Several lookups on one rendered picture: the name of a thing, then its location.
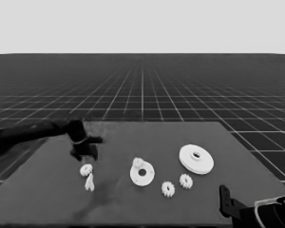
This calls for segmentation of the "large thick white disc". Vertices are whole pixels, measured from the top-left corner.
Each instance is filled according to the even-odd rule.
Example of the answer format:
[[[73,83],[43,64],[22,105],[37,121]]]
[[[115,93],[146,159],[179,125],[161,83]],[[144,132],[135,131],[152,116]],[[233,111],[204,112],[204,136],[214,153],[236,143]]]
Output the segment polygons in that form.
[[[190,172],[199,175],[210,173],[214,167],[214,160],[211,154],[204,148],[187,144],[180,149],[180,163]]]

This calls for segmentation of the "small white T-shaped piece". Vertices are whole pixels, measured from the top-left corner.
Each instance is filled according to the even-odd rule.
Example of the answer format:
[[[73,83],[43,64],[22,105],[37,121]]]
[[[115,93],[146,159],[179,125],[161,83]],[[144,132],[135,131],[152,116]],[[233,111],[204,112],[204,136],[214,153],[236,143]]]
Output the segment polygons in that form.
[[[93,192],[95,189],[93,178],[93,174],[90,173],[85,181],[85,189],[90,190],[91,192]]]

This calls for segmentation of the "white round carrier with pins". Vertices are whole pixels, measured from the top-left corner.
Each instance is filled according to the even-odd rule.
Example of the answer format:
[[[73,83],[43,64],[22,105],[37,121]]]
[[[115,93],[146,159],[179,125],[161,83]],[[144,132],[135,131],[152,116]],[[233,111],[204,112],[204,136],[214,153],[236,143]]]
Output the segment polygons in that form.
[[[140,175],[141,170],[145,171],[143,176]],[[134,184],[138,186],[146,186],[155,178],[155,170],[151,163],[144,161],[141,167],[135,167],[132,165],[129,175]]]

